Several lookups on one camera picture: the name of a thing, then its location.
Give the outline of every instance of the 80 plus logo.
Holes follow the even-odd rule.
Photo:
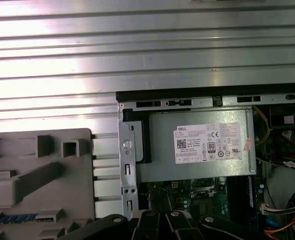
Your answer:
[[[207,143],[207,152],[209,154],[215,154],[216,152],[216,144],[214,142]]]

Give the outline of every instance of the qr code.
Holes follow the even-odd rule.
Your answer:
[[[178,149],[186,149],[187,148],[187,140],[186,139],[176,140],[176,143],[177,143]]]

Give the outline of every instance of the sheet metal panel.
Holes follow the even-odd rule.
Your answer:
[[[268,83],[295,83],[295,0],[0,1],[0,132],[89,128],[98,218],[122,211],[116,91]]]

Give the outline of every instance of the power supply label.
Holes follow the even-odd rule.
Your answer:
[[[173,133],[176,164],[242,159],[239,123],[178,126]]]

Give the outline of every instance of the power connector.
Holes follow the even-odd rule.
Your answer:
[[[264,208],[268,207],[266,203],[262,203],[261,206],[259,206],[259,211],[261,212],[262,215],[267,215],[268,213],[264,211]]]

